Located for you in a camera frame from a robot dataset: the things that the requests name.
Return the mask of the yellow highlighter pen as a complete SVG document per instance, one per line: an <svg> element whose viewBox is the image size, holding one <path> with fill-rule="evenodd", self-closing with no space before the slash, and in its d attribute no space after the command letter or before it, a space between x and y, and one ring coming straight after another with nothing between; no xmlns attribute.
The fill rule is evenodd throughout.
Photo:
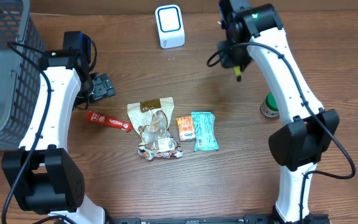
<svg viewBox="0 0 358 224"><path fill-rule="evenodd" d="M236 66L233 68L234 69L234 74L236 77L236 81L240 82L242 80L242 72L241 72L241 67L240 66Z"/></svg>

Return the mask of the red snack bar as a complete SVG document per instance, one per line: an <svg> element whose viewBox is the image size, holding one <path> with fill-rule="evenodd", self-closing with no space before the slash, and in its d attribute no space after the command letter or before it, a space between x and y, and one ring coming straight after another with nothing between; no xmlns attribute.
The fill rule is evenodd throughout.
<svg viewBox="0 0 358 224"><path fill-rule="evenodd" d="M94 111L89 111L86 120L93 123L99 123L112 128L120 129L127 133L133 130L133 125L129 122L121 121L119 119L104 114L100 114Z"/></svg>

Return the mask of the clear brown snack bag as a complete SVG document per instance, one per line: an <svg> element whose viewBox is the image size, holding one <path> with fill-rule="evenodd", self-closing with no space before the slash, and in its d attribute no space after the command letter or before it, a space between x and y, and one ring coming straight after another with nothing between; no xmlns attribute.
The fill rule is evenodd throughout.
<svg viewBox="0 0 358 224"><path fill-rule="evenodd" d="M127 105L128 117L141 139L138 153L147 160L183 157L181 147L169 133L174 107L172 97Z"/></svg>

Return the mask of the green lid Knorr jar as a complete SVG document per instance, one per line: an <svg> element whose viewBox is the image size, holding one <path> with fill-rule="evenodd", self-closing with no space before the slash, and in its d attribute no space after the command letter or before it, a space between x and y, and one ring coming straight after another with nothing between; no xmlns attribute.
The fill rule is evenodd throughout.
<svg viewBox="0 0 358 224"><path fill-rule="evenodd" d="M278 107L272 92L270 92L261 102L260 111L264 116L268 118L276 118L277 116L279 116Z"/></svg>

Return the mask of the teal tissue packet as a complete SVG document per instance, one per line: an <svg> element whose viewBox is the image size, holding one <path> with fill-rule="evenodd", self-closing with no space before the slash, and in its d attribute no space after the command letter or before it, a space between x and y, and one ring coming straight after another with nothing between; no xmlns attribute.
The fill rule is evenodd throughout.
<svg viewBox="0 0 358 224"><path fill-rule="evenodd" d="M192 111L196 133L194 151L217 151L219 145L214 135L215 115L211 112Z"/></svg>

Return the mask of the orange snack packet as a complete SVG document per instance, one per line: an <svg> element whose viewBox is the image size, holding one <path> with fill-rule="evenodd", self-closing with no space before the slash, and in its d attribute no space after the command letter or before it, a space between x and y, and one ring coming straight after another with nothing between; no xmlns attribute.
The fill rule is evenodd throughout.
<svg viewBox="0 0 358 224"><path fill-rule="evenodd" d="M196 138L192 116L177 118L177 126L180 141L192 141Z"/></svg>

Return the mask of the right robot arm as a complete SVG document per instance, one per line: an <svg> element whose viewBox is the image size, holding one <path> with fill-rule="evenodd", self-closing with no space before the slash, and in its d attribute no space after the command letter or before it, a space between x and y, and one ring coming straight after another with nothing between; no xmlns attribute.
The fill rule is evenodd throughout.
<svg viewBox="0 0 358 224"><path fill-rule="evenodd" d="M222 67L244 70L255 62L282 123L268 139L280 166L280 190L271 223L329 223L327 215L310 212L308 195L312 171L339 124L337 112L325 110L305 82L288 46L283 22L271 4L252 7L248 1L221 0L218 7L227 38L219 43Z"/></svg>

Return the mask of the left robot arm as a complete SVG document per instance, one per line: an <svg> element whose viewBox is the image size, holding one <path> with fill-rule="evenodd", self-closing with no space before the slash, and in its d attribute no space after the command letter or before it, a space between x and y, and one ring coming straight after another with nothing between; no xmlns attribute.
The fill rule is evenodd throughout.
<svg viewBox="0 0 358 224"><path fill-rule="evenodd" d="M44 215L45 223L112 223L109 212L85 194L83 173L67 152L73 109L112 97L107 74L94 72L95 42L81 31L64 34L61 50L42 51L38 62L22 58L40 74L40 89L27 132L17 151L5 152L2 170L11 189L1 221L15 198L23 211Z"/></svg>

